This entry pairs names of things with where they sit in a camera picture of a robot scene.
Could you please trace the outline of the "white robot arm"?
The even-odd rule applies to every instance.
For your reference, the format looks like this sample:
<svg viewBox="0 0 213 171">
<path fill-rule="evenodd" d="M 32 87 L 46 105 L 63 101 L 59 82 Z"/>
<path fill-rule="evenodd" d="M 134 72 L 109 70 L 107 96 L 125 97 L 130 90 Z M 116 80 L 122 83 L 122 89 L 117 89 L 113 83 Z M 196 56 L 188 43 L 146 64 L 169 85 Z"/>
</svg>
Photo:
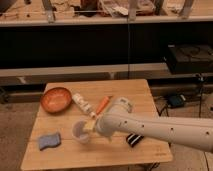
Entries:
<svg viewBox="0 0 213 171">
<path fill-rule="evenodd" d="M 83 130 L 106 138 L 115 132 L 132 133 L 213 153 L 213 119 L 143 116 L 132 113 L 132 104 L 124 97 Z"/>
</svg>

